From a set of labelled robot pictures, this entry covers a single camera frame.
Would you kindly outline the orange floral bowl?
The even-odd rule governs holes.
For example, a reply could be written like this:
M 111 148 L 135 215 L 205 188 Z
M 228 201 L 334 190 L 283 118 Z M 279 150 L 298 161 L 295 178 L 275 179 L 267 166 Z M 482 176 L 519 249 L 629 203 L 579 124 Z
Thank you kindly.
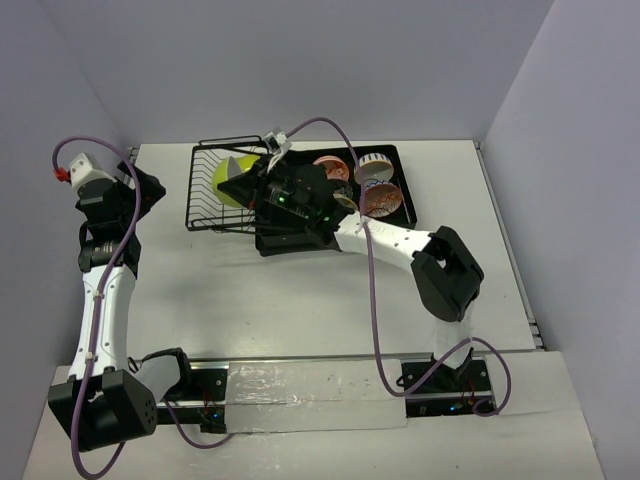
M 317 158 L 313 164 L 323 167 L 326 177 L 329 180 L 348 181 L 350 178 L 350 169 L 348 165 L 337 156 L 324 155 Z

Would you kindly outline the white bowl pink rim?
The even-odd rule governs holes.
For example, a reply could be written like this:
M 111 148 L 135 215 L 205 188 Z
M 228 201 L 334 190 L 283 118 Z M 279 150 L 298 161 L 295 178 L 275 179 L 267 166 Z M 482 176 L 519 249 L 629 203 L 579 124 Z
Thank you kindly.
M 354 178 L 360 185 L 368 180 L 389 181 L 393 174 L 394 166 L 391 160 L 382 153 L 365 154 L 355 164 Z

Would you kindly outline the orange blue geometric bowl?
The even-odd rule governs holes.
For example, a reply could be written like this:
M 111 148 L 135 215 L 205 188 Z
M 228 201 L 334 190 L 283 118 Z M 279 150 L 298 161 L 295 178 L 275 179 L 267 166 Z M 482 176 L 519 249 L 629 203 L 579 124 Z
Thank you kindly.
M 363 213 L 383 218 L 396 212 L 404 201 L 401 189 L 390 181 L 371 180 L 364 188 Z

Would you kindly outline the white square bowl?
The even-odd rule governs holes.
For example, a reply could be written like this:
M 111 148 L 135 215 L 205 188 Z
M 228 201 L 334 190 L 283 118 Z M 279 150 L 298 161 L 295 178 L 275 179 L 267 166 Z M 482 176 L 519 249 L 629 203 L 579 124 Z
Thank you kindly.
M 227 179 L 233 179 L 244 173 L 243 167 L 238 163 L 235 157 L 229 157 L 227 159 Z

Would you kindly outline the leaf pattern white bowl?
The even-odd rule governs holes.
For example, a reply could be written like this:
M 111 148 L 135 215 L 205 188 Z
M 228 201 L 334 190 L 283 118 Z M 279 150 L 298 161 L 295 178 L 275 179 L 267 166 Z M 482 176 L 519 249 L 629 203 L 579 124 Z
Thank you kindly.
M 352 209 L 354 211 L 358 211 L 359 210 L 357 204 L 353 200 L 348 198 L 348 197 L 341 196 L 341 195 L 335 195 L 334 199 L 336 201 L 338 201 L 341 205 L 343 205 L 343 206 L 345 206 L 347 208 L 350 208 L 350 209 Z

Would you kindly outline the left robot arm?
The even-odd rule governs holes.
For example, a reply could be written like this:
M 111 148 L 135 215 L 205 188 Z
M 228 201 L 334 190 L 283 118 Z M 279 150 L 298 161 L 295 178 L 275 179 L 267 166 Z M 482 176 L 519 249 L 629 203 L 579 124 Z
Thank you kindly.
M 68 377 L 50 388 L 48 405 L 81 453 L 152 434 L 158 403 L 167 394 L 184 398 L 195 386 L 180 348 L 149 354 L 138 368 L 129 364 L 128 316 L 141 244 L 128 228 L 166 194 L 156 177 L 136 175 L 139 185 L 129 186 L 86 154 L 69 166 L 76 207 L 86 217 L 78 259 L 84 308 Z

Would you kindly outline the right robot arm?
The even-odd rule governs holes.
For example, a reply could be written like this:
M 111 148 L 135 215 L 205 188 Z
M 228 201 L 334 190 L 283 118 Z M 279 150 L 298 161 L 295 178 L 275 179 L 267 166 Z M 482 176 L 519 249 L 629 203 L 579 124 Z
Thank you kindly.
M 479 295 L 484 272 L 457 232 L 405 229 L 381 222 L 362 207 L 342 204 L 319 165 L 291 167 L 270 156 L 243 169 L 235 159 L 229 173 L 212 183 L 218 199 L 259 212 L 264 205 L 301 220 L 304 231 L 324 249 L 361 254 L 413 276 L 420 300 L 436 320 L 434 364 L 439 387 L 459 389 L 469 378 L 473 338 L 467 315 Z

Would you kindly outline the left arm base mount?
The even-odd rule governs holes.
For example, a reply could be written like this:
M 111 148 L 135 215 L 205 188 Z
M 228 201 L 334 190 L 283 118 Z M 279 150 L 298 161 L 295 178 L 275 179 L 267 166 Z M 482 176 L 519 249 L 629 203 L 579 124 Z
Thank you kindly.
M 180 424 L 197 425 L 201 433 L 224 434 L 226 386 L 226 368 L 195 369 L 186 386 L 172 389 L 165 398 Z

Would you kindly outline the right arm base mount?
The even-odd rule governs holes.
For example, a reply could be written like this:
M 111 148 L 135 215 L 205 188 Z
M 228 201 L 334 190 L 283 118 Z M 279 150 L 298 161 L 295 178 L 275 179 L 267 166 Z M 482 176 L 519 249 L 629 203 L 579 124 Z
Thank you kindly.
M 405 399 L 408 418 L 492 414 L 496 404 L 486 362 L 472 359 L 461 371 L 441 366 Z

